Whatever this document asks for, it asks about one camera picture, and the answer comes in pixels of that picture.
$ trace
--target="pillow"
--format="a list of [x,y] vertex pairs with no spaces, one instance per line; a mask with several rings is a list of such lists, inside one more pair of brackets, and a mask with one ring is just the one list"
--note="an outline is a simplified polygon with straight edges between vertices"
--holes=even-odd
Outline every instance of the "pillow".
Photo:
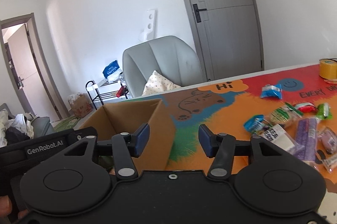
[[149,80],[144,87],[142,96],[173,90],[176,88],[181,88],[181,86],[174,84],[155,70],[149,77]]

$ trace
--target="human hand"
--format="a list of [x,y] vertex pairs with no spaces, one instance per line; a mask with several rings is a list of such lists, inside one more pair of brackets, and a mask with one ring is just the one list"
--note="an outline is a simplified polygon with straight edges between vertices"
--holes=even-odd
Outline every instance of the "human hand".
[[[12,202],[8,195],[0,196],[0,217],[6,217],[12,212]],[[18,219],[28,214],[28,210],[23,210],[17,214]]]

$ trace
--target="black bag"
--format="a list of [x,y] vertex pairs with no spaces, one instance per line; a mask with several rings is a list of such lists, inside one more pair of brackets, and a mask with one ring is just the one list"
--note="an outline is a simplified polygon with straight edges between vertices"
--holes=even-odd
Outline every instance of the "black bag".
[[19,143],[24,140],[30,139],[29,136],[27,136],[25,133],[20,132],[18,129],[14,127],[9,127],[6,130],[6,139],[7,139],[7,145],[11,145],[14,143]]

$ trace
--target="doorway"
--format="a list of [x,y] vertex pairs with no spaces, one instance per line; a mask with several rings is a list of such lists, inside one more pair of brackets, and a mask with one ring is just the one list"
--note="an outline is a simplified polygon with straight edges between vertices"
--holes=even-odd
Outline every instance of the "doorway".
[[51,122],[67,118],[69,113],[44,59],[34,14],[0,24],[5,63],[24,111],[48,116]]
[[184,0],[208,81],[263,70],[255,0]]

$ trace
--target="table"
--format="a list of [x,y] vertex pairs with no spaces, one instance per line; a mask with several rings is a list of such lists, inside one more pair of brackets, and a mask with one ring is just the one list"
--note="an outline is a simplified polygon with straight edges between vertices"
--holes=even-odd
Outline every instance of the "table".
[[[208,171],[213,159],[205,156],[198,142],[198,127],[206,124],[214,134],[231,134],[237,140],[249,140],[251,135],[243,124],[253,115],[267,115],[285,102],[296,104],[311,102],[315,105],[328,102],[334,115],[322,121],[337,132],[337,85],[331,85],[318,75],[319,66],[302,65],[232,77],[214,82],[181,88],[174,92],[159,93],[136,100],[163,99],[176,126],[176,137],[166,170]],[[282,84],[283,99],[260,98],[266,84]],[[294,138],[296,126],[287,132]],[[327,194],[319,213],[337,222],[337,170],[329,174],[321,163],[328,157],[321,143],[317,146],[316,163],[326,179]],[[246,157],[235,157],[232,173],[248,164]]]

